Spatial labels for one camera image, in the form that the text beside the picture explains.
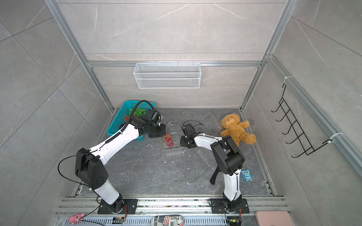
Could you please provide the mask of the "red grape bunch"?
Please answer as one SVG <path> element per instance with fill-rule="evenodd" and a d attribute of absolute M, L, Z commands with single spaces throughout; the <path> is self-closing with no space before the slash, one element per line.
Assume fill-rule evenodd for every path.
<path fill-rule="evenodd" d="M 164 135 L 164 141 L 165 141 L 165 143 L 167 144 L 168 147 L 174 146 L 172 136 L 169 133 L 166 133 Z"/>

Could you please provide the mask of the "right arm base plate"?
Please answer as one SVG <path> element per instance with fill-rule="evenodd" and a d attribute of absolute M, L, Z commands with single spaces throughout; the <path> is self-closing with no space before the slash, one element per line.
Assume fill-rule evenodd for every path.
<path fill-rule="evenodd" d="M 238 198 L 234 201 L 229 201 L 227 198 L 222 199 L 209 199 L 209 205 L 213 214 L 236 213 L 248 214 L 250 213 L 248 202 L 244 198 Z"/>

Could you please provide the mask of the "teal plastic basket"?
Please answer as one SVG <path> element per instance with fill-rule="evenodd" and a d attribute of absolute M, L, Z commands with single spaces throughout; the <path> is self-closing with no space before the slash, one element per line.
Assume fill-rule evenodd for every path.
<path fill-rule="evenodd" d="M 134 108 L 138 102 L 139 100 L 128 100 L 123 103 L 123 105 L 121 106 L 115 118 L 113 119 L 113 121 L 111 122 L 110 126 L 107 129 L 107 134 L 109 136 L 112 136 L 115 133 L 117 133 L 121 129 L 121 127 L 127 122 L 127 120 L 129 119 L 128 116 L 129 110 L 131 108 Z M 155 104 L 153 102 L 150 102 L 150 104 L 152 105 L 152 107 L 148 103 L 142 102 L 138 105 L 138 107 L 146 110 L 155 107 Z"/>

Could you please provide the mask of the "clear plastic clamshell container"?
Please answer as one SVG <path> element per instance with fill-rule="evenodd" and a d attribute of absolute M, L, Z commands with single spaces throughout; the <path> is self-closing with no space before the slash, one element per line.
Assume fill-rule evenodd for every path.
<path fill-rule="evenodd" d="M 172 136 L 172 140 L 174 143 L 174 146 L 168 147 L 167 144 L 164 141 L 163 137 L 163 150 L 164 151 L 173 151 L 175 149 L 181 148 L 180 146 L 180 140 L 181 136 L 183 136 L 183 130 L 182 125 L 179 121 L 170 121 L 166 124 L 166 133 L 169 133 Z"/>

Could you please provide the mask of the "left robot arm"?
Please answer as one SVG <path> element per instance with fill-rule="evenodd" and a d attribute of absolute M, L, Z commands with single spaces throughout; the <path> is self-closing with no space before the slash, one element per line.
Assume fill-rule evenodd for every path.
<path fill-rule="evenodd" d="M 100 207 L 113 214 L 125 210 L 123 197 L 109 181 L 105 165 L 122 148 L 142 135 L 163 137 L 166 126 L 161 120 L 161 113 L 149 101 L 141 100 L 120 130 L 90 149 L 81 148 L 74 155 L 75 175 L 81 180 L 81 185 L 101 198 Z"/>

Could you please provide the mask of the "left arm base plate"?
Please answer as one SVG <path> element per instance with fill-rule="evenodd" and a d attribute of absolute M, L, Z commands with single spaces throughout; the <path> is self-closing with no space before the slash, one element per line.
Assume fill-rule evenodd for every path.
<path fill-rule="evenodd" d="M 137 208 L 137 199 L 123 199 L 116 200 L 112 205 L 101 200 L 98 214 L 135 214 Z"/>

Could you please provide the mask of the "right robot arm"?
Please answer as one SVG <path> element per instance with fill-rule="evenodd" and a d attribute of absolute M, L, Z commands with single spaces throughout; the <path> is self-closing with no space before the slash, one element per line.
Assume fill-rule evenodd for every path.
<path fill-rule="evenodd" d="M 210 199 L 213 213 L 250 213 L 247 200 L 240 191 L 240 175 L 245 157 L 233 139 L 227 135 L 214 137 L 195 131 L 191 124 L 182 127 L 180 145 L 189 149 L 202 147 L 211 150 L 217 163 L 216 170 L 210 179 L 212 185 L 217 175 L 223 173 L 224 191 L 222 199 Z"/>

